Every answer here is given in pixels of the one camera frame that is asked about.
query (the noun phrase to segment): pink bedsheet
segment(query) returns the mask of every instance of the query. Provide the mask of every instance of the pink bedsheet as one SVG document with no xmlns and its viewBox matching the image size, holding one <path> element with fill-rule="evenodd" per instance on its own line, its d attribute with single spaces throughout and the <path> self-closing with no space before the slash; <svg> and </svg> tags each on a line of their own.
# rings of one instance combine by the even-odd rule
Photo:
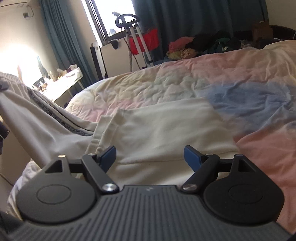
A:
<svg viewBox="0 0 296 241">
<path fill-rule="evenodd" d="M 296 40 L 263 50 L 167 62 L 109 78 L 77 94 L 66 109 L 98 121 L 117 108 L 201 96 L 224 118 L 240 151 L 283 190 L 285 205 L 278 222 L 295 232 Z"/>
</svg>

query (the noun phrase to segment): metal screw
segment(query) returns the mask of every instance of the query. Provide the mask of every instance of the metal screw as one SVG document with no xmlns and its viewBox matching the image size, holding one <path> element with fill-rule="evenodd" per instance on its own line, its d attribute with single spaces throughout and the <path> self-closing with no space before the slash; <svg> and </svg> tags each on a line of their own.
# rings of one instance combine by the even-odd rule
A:
<svg viewBox="0 0 296 241">
<path fill-rule="evenodd" d="M 193 192 L 197 189 L 197 185 L 196 184 L 192 184 L 192 183 L 188 183 L 183 185 L 183 190 L 187 191 L 187 192 Z"/>
<path fill-rule="evenodd" d="M 103 185 L 102 188 L 106 192 L 112 192 L 112 191 L 116 190 L 117 186 L 114 183 L 107 183 L 107 184 Z"/>
</svg>

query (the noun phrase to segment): desk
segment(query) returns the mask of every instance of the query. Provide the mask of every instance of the desk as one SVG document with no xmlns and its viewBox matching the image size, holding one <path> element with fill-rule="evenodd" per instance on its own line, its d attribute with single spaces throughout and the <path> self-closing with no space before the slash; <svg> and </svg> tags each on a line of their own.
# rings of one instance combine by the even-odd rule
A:
<svg viewBox="0 0 296 241">
<path fill-rule="evenodd" d="M 61 77 L 56 82 L 50 84 L 45 91 L 40 91 L 40 93 L 44 94 L 53 102 L 55 102 L 65 92 L 68 92 L 70 96 L 73 98 L 73 95 L 71 94 L 69 89 L 76 83 L 78 83 L 80 87 L 84 89 L 84 86 L 80 82 L 82 77 L 83 75 L 80 71 L 80 68 L 77 68 L 67 73 L 65 76 Z"/>
</svg>

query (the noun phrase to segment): window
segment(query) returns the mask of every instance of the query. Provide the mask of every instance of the window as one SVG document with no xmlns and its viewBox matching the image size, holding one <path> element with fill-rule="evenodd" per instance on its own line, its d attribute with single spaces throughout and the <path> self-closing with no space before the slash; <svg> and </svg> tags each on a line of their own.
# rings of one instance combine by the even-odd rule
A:
<svg viewBox="0 0 296 241">
<path fill-rule="evenodd" d="M 90 11 L 91 18 L 99 34 L 102 44 L 107 44 L 111 39 L 121 39 L 124 34 L 122 29 L 115 25 L 116 16 L 112 12 L 120 14 L 135 14 L 131 0 L 85 0 Z"/>
</svg>

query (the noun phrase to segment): garment steamer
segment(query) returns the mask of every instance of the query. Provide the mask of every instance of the garment steamer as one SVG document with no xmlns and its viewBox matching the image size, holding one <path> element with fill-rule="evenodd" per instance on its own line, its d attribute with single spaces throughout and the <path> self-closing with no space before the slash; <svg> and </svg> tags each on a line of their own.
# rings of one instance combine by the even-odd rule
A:
<svg viewBox="0 0 296 241">
<path fill-rule="evenodd" d="M 129 47 L 128 51 L 129 51 L 129 59 L 130 59 L 130 71 L 132 71 L 132 58 L 131 58 L 131 50 L 130 50 L 130 34 L 133 37 L 133 40 L 135 42 L 138 54 L 142 55 L 142 58 L 144 59 L 144 62 L 146 64 L 146 66 L 142 67 L 142 69 L 154 66 L 151 55 L 149 53 L 149 50 L 148 50 L 147 45 L 145 43 L 145 40 L 143 38 L 143 34 L 142 34 L 142 32 L 140 30 L 140 27 L 138 25 L 138 22 L 140 22 L 141 19 L 138 16 L 134 15 L 134 14 L 120 14 L 120 13 L 117 13 L 117 12 L 112 12 L 112 14 L 117 16 L 117 18 L 115 20 L 116 26 L 118 28 L 124 28 L 125 29 L 127 44 L 128 44 L 128 47 Z M 133 17 L 135 19 L 130 21 L 130 22 L 126 22 L 125 17 L 127 17 L 127 16 Z M 139 36 L 139 38 L 140 38 L 140 40 L 142 42 L 142 45 L 144 47 L 144 50 L 145 50 L 146 56 L 148 58 L 148 61 L 146 60 L 146 58 L 144 57 L 144 55 L 143 55 L 143 53 L 141 51 L 141 48 L 140 48 L 140 45 L 139 45 L 136 34 Z"/>
</svg>

